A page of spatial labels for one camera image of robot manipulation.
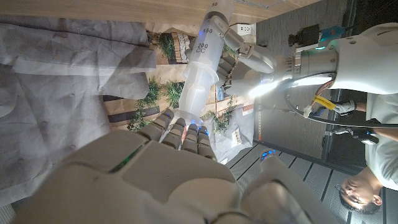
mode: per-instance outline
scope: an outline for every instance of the dark hair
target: dark hair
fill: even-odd
[[[340,196],[340,202],[341,204],[347,208],[348,210],[352,211],[352,212],[357,212],[357,213],[361,213],[361,214],[365,214],[365,215],[372,215],[377,213],[378,211],[380,211],[380,205],[376,205],[375,203],[369,203],[367,205],[365,205],[363,208],[354,208],[351,205],[349,205],[343,198],[343,196],[341,196],[341,193],[339,193]]]

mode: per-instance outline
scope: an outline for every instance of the white shirt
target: white shirt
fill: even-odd
[[[366,119],[371,118],[383,124],[398,124],[398,94],[368,93]],[[375,136],[379,138],[378,144],[365,145],[366,163],[383,186],[398,190],[398,142]]]

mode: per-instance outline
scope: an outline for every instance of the green plant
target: green plant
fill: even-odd
[[[147,30],[148,43],[157,45],[157,42],[159,41],[159,35],[160,33],[151,32]]]
[[[143,127],[151,123],[151,121],[144,120],[144,115],[145,112],[142,112],[142,109],[137,110],[136,113],[134,113],[133,118],[130,120],[127,129],[136,133],[137,131],[141,130]]]
[[[158,46],[163,51],[167,59],[175,59],[174,41],[171,34],[160,34]]]
[[[180,100],[181,92],[184,88],[184,83],[185,82],[167,80],[167,83],[164,85],[164,88],[166,89],[166,100],[169,103],[169,106],[171,106],[172,108],[178,107],[178,101]]]
[[[138,100],[138,106],[145,106],[151,108],[155,107],[156,101],[160,100],[160,89],[161,85],[155,80],[155,78],[149,79],[149,91],[147,96],[144,99]]]
[[[224,44],[223,52],[229,54],[230,56],[232,56],[234,58],[238,57],[238,52],[232,50],[231,47],[228,47],[226,44]]]
[[[235,109],[235,106],[233,106],[233,96],[230,96],[227,108],[223,113],[219,116],[213,111],[208,111],[202,119],[208,119],[211,118],[214,124],[214,133],[220,134],[224,132],[228,125],[229,125],[229,120],[231,119],[232,116],[232,111]]]
[[[147,106],[149,108],[155,107],[156,101],[160,99],[160,85],[156,82],[156,80],[149,79],[149,91],[147,96],[144,99],[137,101],[137,110],[134,113],[132,119],[130,120],[130,124],[127,126],[127,129],[132,132],[137,132],[141,128],[145,127],[151,121],[144,120],[145,112],[144,107]]]

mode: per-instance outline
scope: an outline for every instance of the syringe barrel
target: syringe barrel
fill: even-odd
[[[210,23],[210,18],[217,15],[229,24],[232,11],[232,0],[215,1],[209,7],[187,68],[182,74],[185,85],[179,101],[179,110],[199,116],[206,106],[210,87],[218,81],[216,71],[224,47],[224,40]]]

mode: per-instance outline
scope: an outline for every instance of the wall outlet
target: wall outlet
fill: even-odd
[[[248,35],[251,33],[251,25],[249,24],[235,24],[229,28],[237,32],[239,35]]]

